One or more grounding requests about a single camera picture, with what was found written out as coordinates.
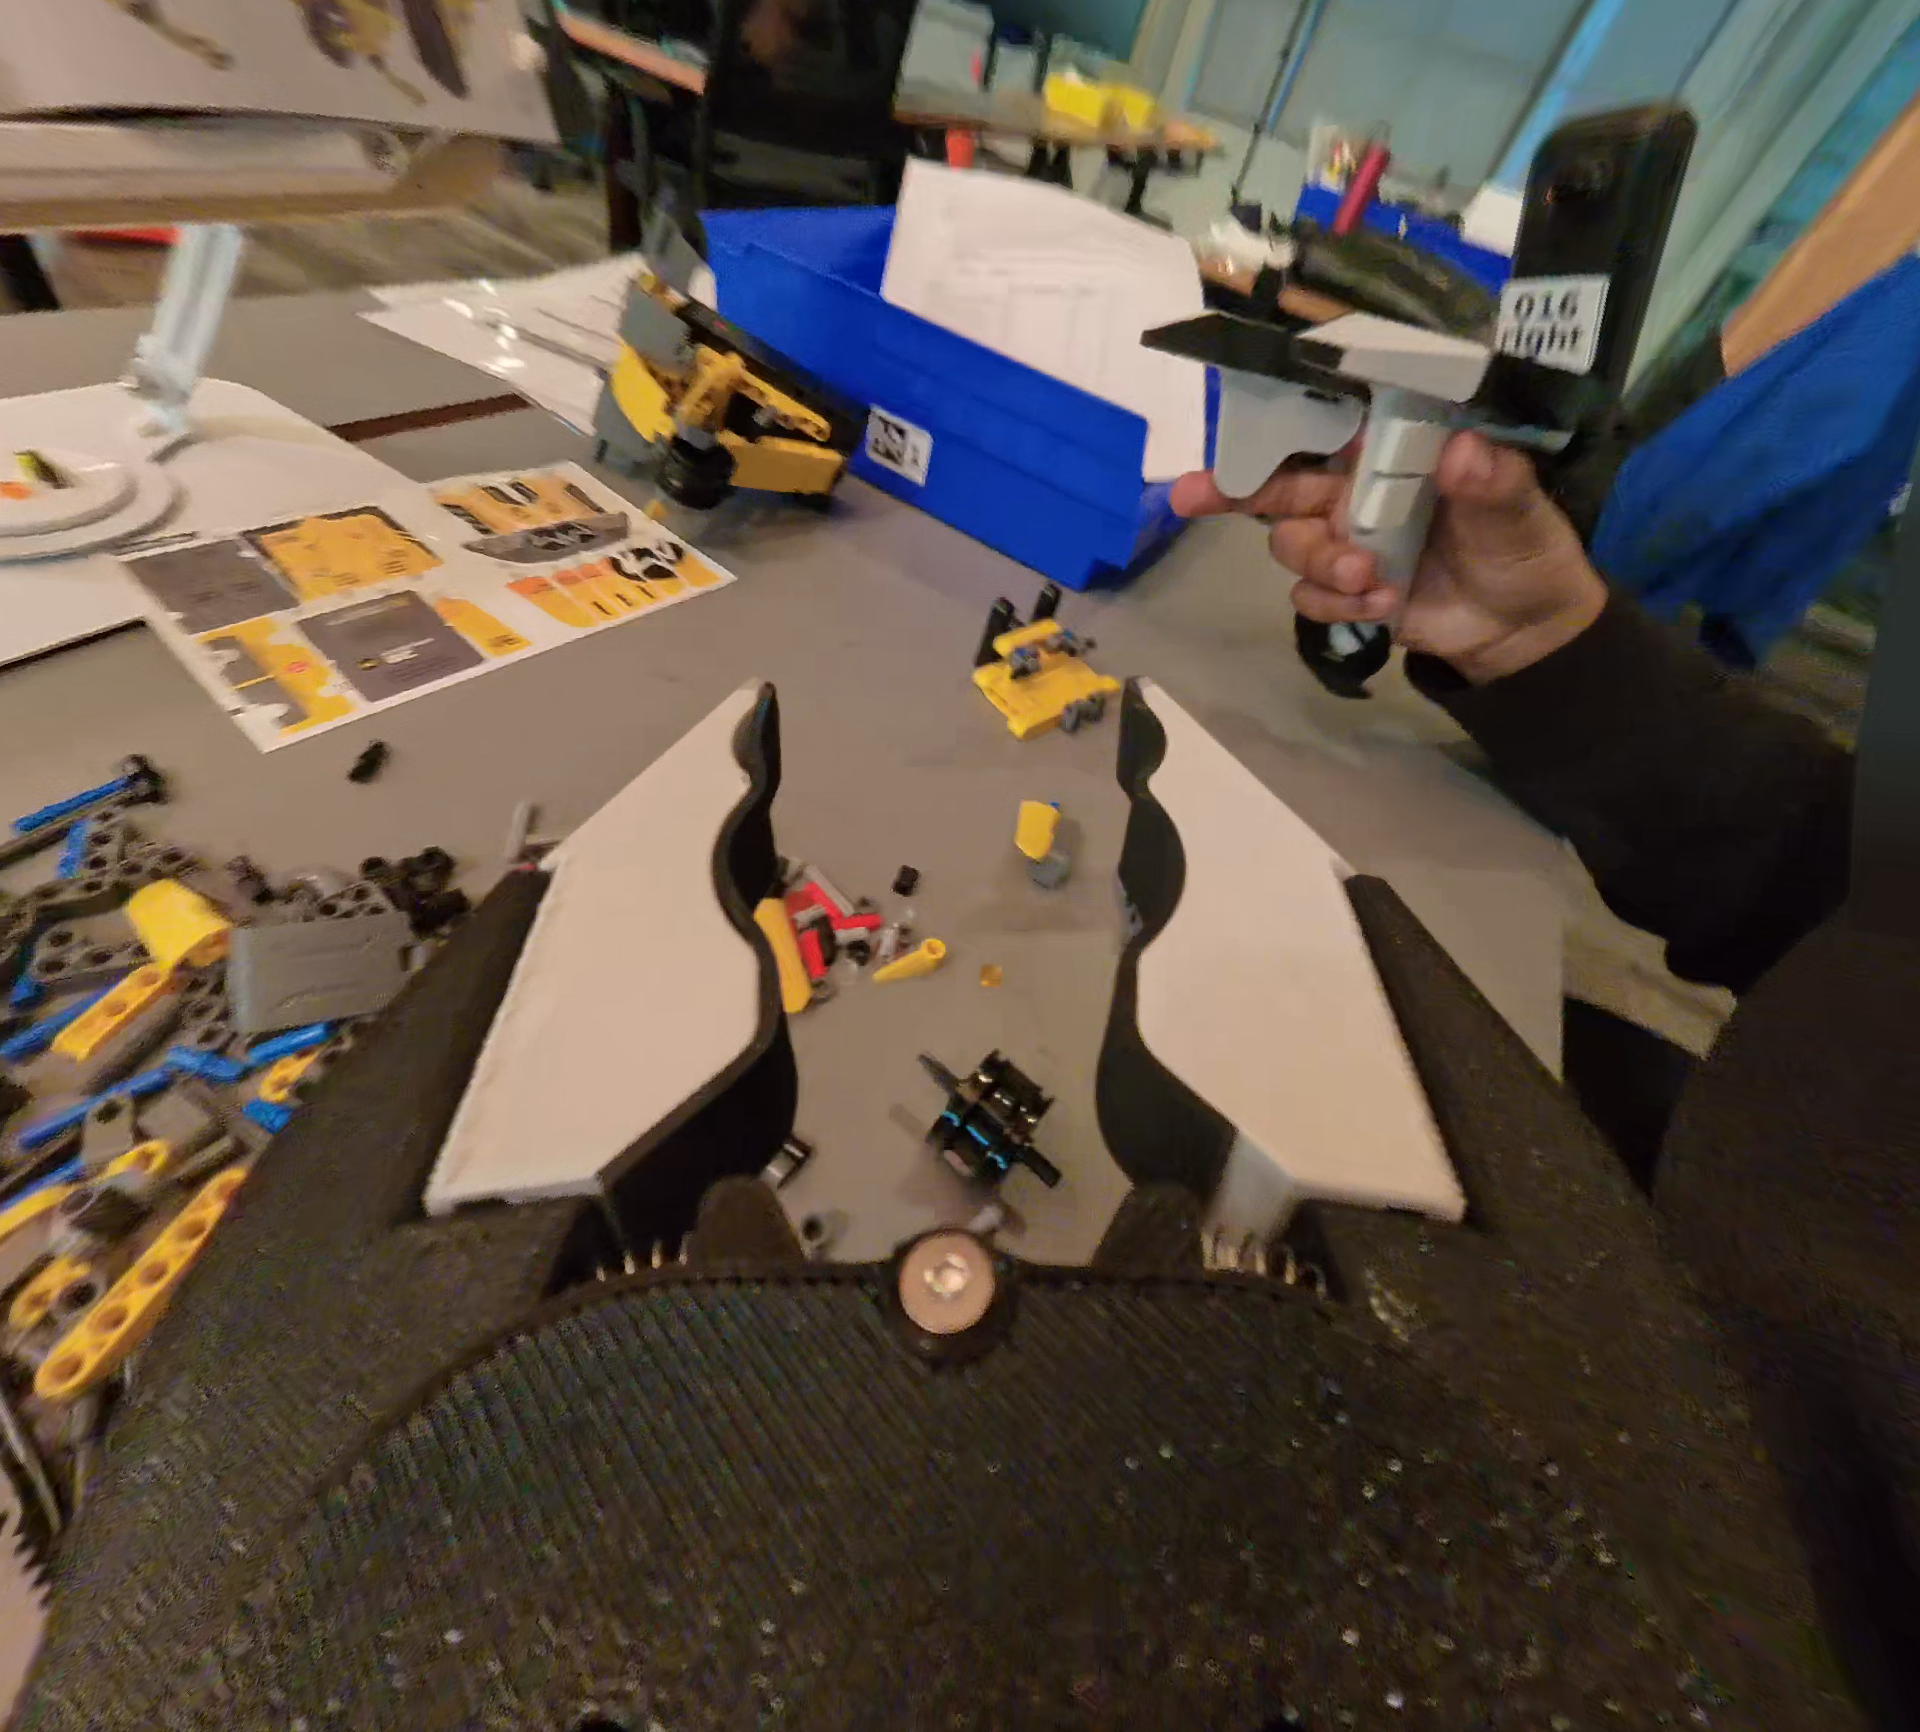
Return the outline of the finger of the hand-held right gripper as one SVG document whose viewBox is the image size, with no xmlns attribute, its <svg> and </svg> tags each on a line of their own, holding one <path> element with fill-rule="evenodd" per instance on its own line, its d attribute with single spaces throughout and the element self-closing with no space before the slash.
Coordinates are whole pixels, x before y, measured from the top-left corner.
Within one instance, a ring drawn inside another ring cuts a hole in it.
<svg viewBox="0 0 1920 1732">
<path fill-rule="evenodd" d="M 1347 317 L 1350 308 L 1292 286 L 1276 267 L 1263 267 L 1240 288 L 1202 279 L 1204 308 L 1140 332 L 1150 351 L 1206 366 L 1221 376 L 1266 379 L 1305 390 L 1350 390 L 1330 345 L 1306 345 L 1306 332 Z"/>
<path fill-rule="evenodd" d="M 1443 405 L 1477 400 L 1496 351 L 1490 344 L 1372 312 L 1350 310 L 1298 332 L 1302 379 L 1370 402 L 1399 392 Z"/>
</svg>

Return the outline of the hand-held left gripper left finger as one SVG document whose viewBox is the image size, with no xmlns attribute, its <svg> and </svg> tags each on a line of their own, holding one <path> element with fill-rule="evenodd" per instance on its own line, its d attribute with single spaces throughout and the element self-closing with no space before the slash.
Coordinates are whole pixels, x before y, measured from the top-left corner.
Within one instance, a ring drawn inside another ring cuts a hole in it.
<svg viewBox="0 0 1920 1732">
<path fill-rule="evenodd" d="M 424 1209 L 613 1200 L 761 1171 L 798 1112 L 757 910 L 783 860 L 778 690 L 747 681 L 540 861 L 540 898 Z"/>
</svg>

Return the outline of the person's right forearm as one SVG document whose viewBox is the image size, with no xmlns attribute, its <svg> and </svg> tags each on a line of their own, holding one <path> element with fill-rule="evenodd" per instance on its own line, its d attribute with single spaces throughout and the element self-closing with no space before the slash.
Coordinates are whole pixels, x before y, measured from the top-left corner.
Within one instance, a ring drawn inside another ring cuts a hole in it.
<svg viewBox="0 0 1920 1732">
<path fill-rule="evenodd" d="M 1855 754 L 1635 602 L 1500 678 L 1406 678 L 1680 980 L 1742 996 L 1843 906 Z"/>
</svg>

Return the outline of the person's right hand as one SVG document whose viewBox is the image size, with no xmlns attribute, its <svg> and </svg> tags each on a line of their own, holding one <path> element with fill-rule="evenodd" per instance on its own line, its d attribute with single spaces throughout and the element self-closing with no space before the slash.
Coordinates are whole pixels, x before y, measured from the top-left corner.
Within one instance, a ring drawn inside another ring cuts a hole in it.
<svg viewBox="0 0 1920 1732">
<path fill-rule="evenodd" d="M 1292 454 L 1249 496 L 1227 493 L 1213 471 L 1189 471 L 1169 501 L 1184 520 L 1259 520 L 1270 556 L 1294 578 L 1298 616 L 1383 624 L 1469 683 L 1538 664 L 1599 619 L 1609 586 L 1523 447 L 1453 433 L 1432 475 L 1428 539 L 1404 588 L 1391 586 L 1350 533 L 1359 447 L 1350 439 L 1330 454 Z"/>
</svg>

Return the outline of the wooden panel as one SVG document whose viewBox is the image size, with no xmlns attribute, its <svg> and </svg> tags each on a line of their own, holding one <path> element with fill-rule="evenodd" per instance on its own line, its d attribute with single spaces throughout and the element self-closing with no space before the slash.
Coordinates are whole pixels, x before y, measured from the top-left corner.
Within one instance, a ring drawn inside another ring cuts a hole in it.
<svg viewBox="0 0 1920 1732">
<path fill-rule="evenodd" d="M 1721 366 L 1740 376 L 1918 243 L 1918 96 L 1721 326 Z"/>
</svg>

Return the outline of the wooden background table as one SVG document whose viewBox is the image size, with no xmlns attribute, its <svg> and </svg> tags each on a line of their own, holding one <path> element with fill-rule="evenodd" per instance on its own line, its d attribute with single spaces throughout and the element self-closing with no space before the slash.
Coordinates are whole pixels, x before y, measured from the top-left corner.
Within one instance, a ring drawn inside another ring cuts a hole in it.
<svg viewBox="0 0 1920 1732">
<path fill-rule="evenodd" d="M 1162 231 L 1170 221 L 1147 207 L 1147 189 L 1156 169 L 1173 159 L 1201 163 L 1221 147 L 1218 136 L 1182 118 L 1167 118 L 1145 128 L 1127 123 L 1091 123 L 1044 104 L 1044 96 L 1022 90 L 979 90 L 939 83 L 904 83 L 892 99 L 892 118 L 907 131 L 911 149 L 926 159 L 948 159 L 953 138 L 971 138 L 979 147 L 961 167 L 986 163 L 1012 173 L 1012 159 L 999 156 L 1000 143 L 1021 143 L 1021 173 L 1039 183 L 1075 187 L 1073 159 L 1080 151 L 1107 153 L 1125 177 L 1125 197 L 1117 207 Z"/>
</svg>

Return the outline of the small heap of red pins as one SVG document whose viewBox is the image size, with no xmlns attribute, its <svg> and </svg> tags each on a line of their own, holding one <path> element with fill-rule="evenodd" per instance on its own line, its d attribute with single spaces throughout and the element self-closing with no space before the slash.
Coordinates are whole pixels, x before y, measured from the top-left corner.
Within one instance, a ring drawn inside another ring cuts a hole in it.
<svg viewBox="0 0 1920 1732">
<path fill-rule="evenodd" d="M 778 857 L 753 924 L 775 961 L 780 1010 L 798 1016 L 832 996 L 843 961 L 872 961 L 889 920 L 874 899 L 843 889 L 818 866 Z"/>
</svg>

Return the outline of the blue cloth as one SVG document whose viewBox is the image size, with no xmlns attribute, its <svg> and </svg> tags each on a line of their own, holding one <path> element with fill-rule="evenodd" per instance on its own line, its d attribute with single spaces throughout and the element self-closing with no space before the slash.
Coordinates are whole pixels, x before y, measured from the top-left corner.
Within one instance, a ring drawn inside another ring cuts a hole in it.
<svg viewBox="0 0 1920 1732">
<path fill-rule="evenodd" d="M 1889 520 L 1917 433 L 1909 251 L 1635 447 L 1594 561 L 1652 616 L 1692 613 L 1719 664 L 1752 670 Z"/>
</svg>

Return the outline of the yellow boxes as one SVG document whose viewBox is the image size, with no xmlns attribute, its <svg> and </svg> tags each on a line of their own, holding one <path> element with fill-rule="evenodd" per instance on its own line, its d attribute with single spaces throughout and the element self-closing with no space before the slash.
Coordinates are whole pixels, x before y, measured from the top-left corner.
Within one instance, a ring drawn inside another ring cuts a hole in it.
<svg viewBox="0 0 1920 1732">
<path fill-rule="evenodd" d="M 1152 136 L 1164 123 L 1150 90 L 1070 66 L 1047 74 L 1041 98 L 1050 113 L 1109 138 Z"/>
</svg>

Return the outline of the yellow toy brick assembly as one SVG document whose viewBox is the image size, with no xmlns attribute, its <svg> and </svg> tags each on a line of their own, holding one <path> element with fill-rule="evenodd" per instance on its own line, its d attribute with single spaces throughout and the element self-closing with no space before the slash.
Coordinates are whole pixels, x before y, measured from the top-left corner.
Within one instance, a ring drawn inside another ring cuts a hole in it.
<svg viewBox="0 0 1920 1732">
<path fill-rule="evenodd" d="M 1022 741 L 1093 725 L 1125 690 L 1096 664 L 1096 641 L 1061 622 L 1063 596 L 1047 582 L 1025 617 L 1011 598 L 996 598 L 974 652 L 972 685 Z"/>
</svg>

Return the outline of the pile of toy building pieces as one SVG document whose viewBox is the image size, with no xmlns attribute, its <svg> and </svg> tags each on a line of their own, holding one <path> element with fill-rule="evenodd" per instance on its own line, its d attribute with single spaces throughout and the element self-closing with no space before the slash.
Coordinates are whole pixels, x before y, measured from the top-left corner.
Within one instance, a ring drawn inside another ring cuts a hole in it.
<svg viewBox="0 0 1920 1732">
<path fill-rule="evenodd" d="M 36 1572 L 252 1168 L 475 907 L 436 843 L 207 860 L 153 829 L 171 796 L 132 755 L 4 821 L 4 1552 Z"/>
</svg>

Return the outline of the yellow toy vehicle model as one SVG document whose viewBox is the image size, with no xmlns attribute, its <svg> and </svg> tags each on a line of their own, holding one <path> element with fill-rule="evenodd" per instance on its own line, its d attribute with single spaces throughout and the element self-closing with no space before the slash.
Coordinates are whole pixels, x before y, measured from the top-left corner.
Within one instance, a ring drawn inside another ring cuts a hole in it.
<svg viewBox="0 0 1920 1732">
<path fill-rule="evenodd" d="M 595 403 L 592 455 L 708 512 L 739 493 L 827 509 L 872 410 L 725 317 L 698 212 L 661 200 L 643 226 Z"/>
</svg>

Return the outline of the black office chair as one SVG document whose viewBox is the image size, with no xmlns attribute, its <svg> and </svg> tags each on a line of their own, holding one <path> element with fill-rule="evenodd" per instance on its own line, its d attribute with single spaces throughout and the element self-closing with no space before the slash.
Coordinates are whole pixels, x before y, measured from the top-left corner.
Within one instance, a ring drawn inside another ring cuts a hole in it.
<svg viewBox="0 0 1920 1732">
<path fill-rule="evenodd" d="M 885 207 L 920 0 L 718 0 L 694 138 L 706 212 Z"/>
</svg>

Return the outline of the person's black clothing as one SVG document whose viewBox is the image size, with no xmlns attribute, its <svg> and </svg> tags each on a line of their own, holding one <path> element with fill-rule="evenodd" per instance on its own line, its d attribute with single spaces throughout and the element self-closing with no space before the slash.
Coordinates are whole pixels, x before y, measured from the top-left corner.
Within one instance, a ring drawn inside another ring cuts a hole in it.
<svg viewBox="0 0 1920 1732">
<path fill-rule="evenodd" d="M 1773 1458 L 1839 1674 L 1918 1708 L 1918 955 L 1832 921 L 1697 1054 L 1565 1002 L 1573 1096 L 1648 1192 Z"/>
</svg>

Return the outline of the white stand base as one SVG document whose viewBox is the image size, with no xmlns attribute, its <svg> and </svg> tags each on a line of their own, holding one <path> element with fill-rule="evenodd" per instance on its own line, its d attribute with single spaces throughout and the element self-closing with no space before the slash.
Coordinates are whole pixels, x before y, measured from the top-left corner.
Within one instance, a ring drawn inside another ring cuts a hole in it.
<svg viewBox="0 0 1920 1732">
<path fill-rule="evenodd" d="M 372 462 L 289 408 L 199 400 L 246 229 L 466 204 L 507 146 L 256 113 L 4 118 L 4 233 L 171 226 L 154 310 L 108 382 L 4 394 L 4 664 L 122 630 L 140 602 L 119 565 L 151 536 L 327 505 Z"/>
</svg>

